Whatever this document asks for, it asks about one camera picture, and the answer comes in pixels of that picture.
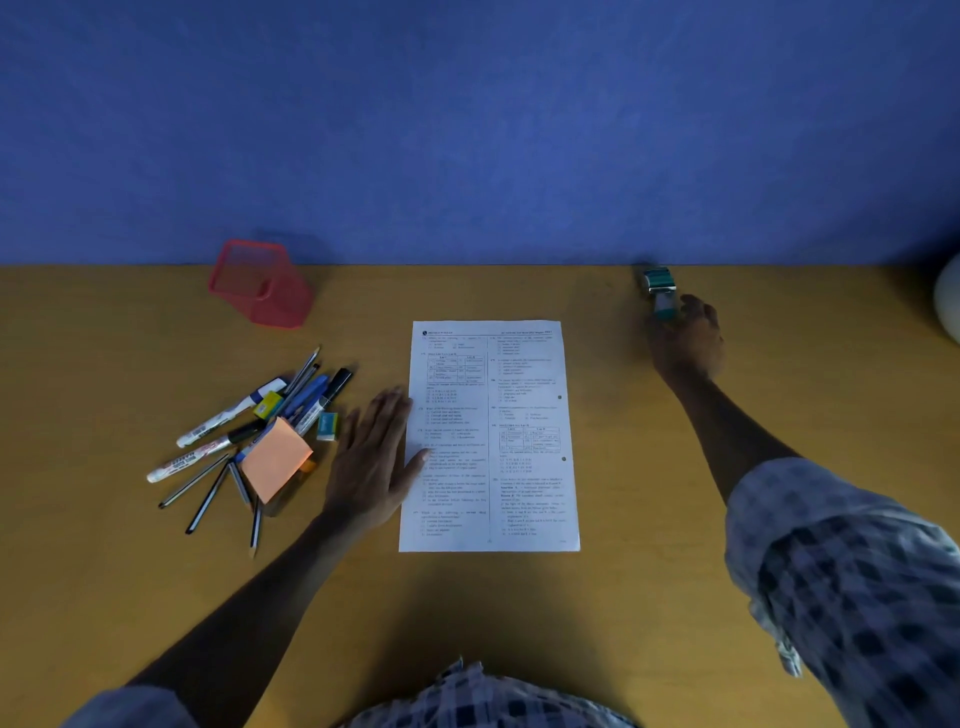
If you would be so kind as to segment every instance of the eraser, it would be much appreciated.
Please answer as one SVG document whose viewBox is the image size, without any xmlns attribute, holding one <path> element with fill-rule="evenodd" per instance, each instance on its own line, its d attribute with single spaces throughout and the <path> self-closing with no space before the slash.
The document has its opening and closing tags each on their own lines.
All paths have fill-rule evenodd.
<svg viewBox="0 0 960 728">
<path fill-rule="evenodd" d="M 317 439 L 331 443 L 337 439 L 339 418 L 336 412 L 322 412 L 317 422 Z"/>
<path fill-rule="evenodd" d="M 268 419 L 283 402 L 283 397 L 276 392 L 268 392 L 263 396 L 263 401 L 253 408 L 253 414 L 261 420 Z"/>
</svg>

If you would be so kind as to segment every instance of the hand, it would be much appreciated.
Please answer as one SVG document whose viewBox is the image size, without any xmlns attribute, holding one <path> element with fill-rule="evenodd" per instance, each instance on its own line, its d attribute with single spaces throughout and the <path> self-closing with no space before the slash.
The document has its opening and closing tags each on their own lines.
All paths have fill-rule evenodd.
<svg viewBox="0 0 960 728">
<path fill-rule="evenodd" d="M 652 314 L 646 320 L 654 368 L 667 384 L 683 373 L 713 379 L 725 358 L 716 308 L 689 294 L 681 296 L 681 301 L 676 323 L 665 324 Z"/>
<path fill-rule="evenodd" d="M 394 474 L 412 407 L 413 401 L 395 387 L 373 398 L 362 421 L 359 409 L 347 415 L 330 466 L 325 513 L 337 513 L 362 530 L 382 525 L 394 514 L 430 457 L 430 450 L 422 449 Z"/>
</svg>

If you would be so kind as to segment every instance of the blue wall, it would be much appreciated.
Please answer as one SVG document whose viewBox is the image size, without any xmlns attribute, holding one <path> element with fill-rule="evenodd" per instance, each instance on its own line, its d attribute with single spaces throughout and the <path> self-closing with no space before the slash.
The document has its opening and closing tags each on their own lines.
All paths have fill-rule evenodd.
<svg viewBox="0 0 960 728">
<path fill-rule="evenodd" d="M 0 0 L 0 261 L 865 263 L 960 230 L 957 0 Z"/>
</svg>

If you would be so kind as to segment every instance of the orange sticky note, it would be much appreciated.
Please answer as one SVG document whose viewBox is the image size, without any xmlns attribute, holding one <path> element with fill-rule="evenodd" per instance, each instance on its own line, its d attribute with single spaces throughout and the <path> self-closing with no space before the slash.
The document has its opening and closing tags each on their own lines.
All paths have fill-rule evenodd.
<svg viewBox="0 0 960 728">
<path fill-rule="evenodd" d="M 277 419 L 274 426 L 253 446 L 240 463 L 240 470 L 251 487 L 266 503 L 276 495 L 313 450 L 303 442 L 286 420 Z"/>
</svg>

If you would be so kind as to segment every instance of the desk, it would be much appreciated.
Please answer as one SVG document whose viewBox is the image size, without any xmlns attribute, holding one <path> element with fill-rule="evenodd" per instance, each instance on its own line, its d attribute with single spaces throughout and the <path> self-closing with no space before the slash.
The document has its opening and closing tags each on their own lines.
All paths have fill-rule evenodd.
<svg viewBox="0 0 960 728">
<path fill-rule="evenodd" d="M 563 322 L 580 554 L 398 554 L 398 519 L 314 602 L 256 727 L 324 728 L 414 692 L 463 654 L 651 726 L 839 726 L 780 670 L 723 566 L 724 509 L 652 372 L 625 268 L 307 268 L 302 329 L 256 328 L 203 267 L 0 270 L 8 407 L 0 509 L 0 723 L 56 725 L 121 684 L 287 546 L 320 509 L 322 463 L 265 521 L 231 489 L 160 512 L 145 474 L 218 407 L 323 343 L 358 363 L 341 408 L 405 381 L 417 319 Z M 729 342 L 720 383 L 800 452 L 960 532 L 960 347 L 898 274 L 679 268 Z"/>
</svg>

